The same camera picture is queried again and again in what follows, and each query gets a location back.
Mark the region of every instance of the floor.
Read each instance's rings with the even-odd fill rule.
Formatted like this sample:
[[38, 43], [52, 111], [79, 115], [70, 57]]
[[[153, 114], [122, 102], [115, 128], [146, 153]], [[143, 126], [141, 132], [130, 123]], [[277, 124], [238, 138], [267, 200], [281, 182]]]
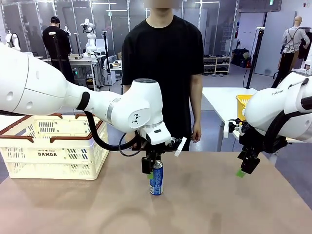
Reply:
[[[230, 75], [228, 76], [217, 76], [215, 78], [212, 76], [203, 76], [203, 86], [242, 87], [245, 72], [246, 69], [231, 65]], [[248, 74], [247, 72], [245, 84], [247, 83]], [[270, 87], [272, 83], [272, 77], [254, 74], [251, 87], [260, 90]], [[111, 87], [105, 86], [102, 88], [102, 91], [109, 89], [113, 92], [121, 93], [120, 81]], [[210, 104], [203, 98], [201, 113], [202, 139], [197, 144], [191, 143], [190, 150], [215, 151], [220, 122], [221, 120], [217, 114], [212, 111]], [[108, 135], [111, 144], [118, 144], [122, 133], [109, 126]], [[240, 150], [241, 146], [234, 140], [232, 135], [230, 135], [229, 138], [223, 139], [222, 151], [239, 152]], [[312, 156], [310, 156], [310, 152], [312, 152], [312, 144], [302, 143], [289, 145], [279, 152], [276, 168], [312, 209]], [[0, 157], [0, 183], [6, 179], [7, 176], [6, 167], [2, 157]]]

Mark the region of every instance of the yellow basket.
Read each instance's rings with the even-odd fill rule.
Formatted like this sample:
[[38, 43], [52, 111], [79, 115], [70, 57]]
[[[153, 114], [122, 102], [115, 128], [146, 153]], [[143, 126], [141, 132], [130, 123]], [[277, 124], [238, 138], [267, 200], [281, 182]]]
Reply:
[[237, 95], [236, 99], [237, 99], [237, 117], [244, 121], [245, 116], [244, 116], [244, 112], [245, 112], [245, 108], [247, 105], [247, 102], [249, 101], [249, 99], [252, 97], [252, 95]]

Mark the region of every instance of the blue can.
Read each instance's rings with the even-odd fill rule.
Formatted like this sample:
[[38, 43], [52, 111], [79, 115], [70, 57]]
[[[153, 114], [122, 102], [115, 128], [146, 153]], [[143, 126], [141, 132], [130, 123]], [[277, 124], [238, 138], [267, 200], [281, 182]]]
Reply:
[[164, 167], [160, 160], [156, 160], [153, 170], [153, 179], [150, 179], [150, 192], [152, 195], [161, 195], [163, 192]]

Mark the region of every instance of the ceiling light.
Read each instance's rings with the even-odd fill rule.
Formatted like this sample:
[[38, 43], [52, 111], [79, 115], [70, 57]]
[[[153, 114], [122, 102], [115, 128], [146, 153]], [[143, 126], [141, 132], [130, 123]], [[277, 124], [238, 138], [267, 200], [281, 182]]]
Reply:
[[127, 11], [127, 10], [106, 10], [106, 11]]
[[92, 4], [108, 4], [108, 3], [106, 3], [106, 2], [93, 2]]
[[197, 1], [197, 2], [194, 2], [195, 4], [198, 4], [198, 3], [220, 3], [220, 1]]

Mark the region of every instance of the white plastic basket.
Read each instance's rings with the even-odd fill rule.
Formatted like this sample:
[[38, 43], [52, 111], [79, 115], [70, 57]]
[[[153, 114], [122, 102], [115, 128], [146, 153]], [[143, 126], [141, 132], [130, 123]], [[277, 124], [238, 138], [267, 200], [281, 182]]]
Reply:
[[[99, 137], [107, 125], [94, 117]], [[99, 147], [83, 114], [25, 116], [0, 131], [0, 153], [11, 178], [94, 180], [108, 151]]]

